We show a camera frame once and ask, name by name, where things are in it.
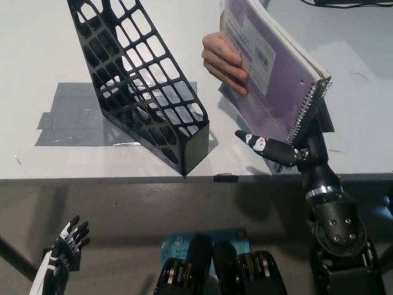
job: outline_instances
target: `spiral notebook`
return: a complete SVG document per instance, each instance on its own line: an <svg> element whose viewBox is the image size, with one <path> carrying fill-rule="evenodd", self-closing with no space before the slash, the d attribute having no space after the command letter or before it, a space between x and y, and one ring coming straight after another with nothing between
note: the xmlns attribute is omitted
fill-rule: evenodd
<svg viewBox="0 0 393 295"><path fill-rule="evenodd" d="M259 0L226 0L224 22L225 38L241 53L243 68L249 73L249 94L239 96L225 84L221 93L254 134L295 144L318 109L327 112L324 95L330 85L329 72ZM329 115L324 117L331 129Z"/></svg>

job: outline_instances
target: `robotic hand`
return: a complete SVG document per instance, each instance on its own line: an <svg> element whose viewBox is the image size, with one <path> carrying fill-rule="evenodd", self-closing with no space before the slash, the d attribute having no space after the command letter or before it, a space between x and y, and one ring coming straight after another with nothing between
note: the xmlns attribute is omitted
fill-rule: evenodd
<svg viewBox="0 0 393 295"><path fill-rule="evenodd" d="M385 295L375 247L367 237L354 199L328 165L328 152L319 121L292 146L238 130L236 136L254 152L285 167L296 166L303 178L314 237L310 263L318 294Z"/></svg>
<svg viewBox="0 0 393 295"><path fill-rule="evenodd" d="M88 222L72 229L79 216L61 231L54 245L45 254L29 295L62 295L67 286L70 268L80 256L82 248L90 242Z"/></svg>

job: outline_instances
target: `floor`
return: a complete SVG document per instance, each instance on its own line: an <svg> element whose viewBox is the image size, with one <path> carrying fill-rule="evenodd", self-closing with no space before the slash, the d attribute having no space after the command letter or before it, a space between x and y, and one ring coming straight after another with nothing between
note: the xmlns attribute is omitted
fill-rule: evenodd
<svg viewBox="0 0 393 295"><path fill-rule="evenodd" d="M393 243L388 188L345 184L379 255ZM91 243L66 294L150 294L161 269L160 241L167 235L235 226L247 227L253 250L272 252L290 295L314 294L298 184L3 186L0 196L0 234L35 264L74 215L89 221ZM393 292L393 272L384 280ZM7 295L22 295L31 283L0 259L0 286Z"/></svg>

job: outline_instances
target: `black magazine holder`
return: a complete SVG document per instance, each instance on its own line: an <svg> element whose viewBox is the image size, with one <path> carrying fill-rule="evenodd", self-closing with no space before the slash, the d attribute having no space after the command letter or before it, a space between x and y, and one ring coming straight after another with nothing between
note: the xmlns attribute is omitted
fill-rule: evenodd
<svg viewBox="0 0 393 295"><path fill-rule="evenodd" d="M187 175L208 154L208 114L140 1L67 1L103 115Z"/></svg>

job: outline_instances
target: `white table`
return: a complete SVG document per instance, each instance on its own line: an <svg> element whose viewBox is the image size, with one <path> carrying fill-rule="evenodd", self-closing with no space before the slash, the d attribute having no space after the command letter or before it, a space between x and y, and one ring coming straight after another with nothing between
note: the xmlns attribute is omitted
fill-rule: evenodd
<svg viewBox="0 0 393 295"><path fill-rule="evenodd" d="M60 82L90 82L66 1L5 0L0 11L2 115L0 181L212 181L231 173L239 181L271 178L265 161L233 132L236 114L219 82L202 66L201 40L216 31L218 1L142 1L211 121L216 146L186 179L142 146L34 146L43 112ZM269 12L333 77L326 96L335 133L326 134L332 168L344 179L393 179L391 9L319 9L299 0L271 0ZM295 170L274 175L298 176Z"/></svg>

